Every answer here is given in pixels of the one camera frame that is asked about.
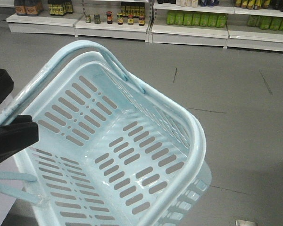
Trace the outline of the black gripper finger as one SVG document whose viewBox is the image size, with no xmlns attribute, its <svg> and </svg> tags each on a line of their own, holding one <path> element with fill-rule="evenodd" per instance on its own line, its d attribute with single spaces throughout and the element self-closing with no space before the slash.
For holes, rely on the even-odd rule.
<svg viewBox="0 0 283 226">
<path fill-rule="evenodd" d="M 18 115 L 9 125 L 0 126 L 0 164 L 38 141 L 37 123 L 30 115 Z"/>
</svg>

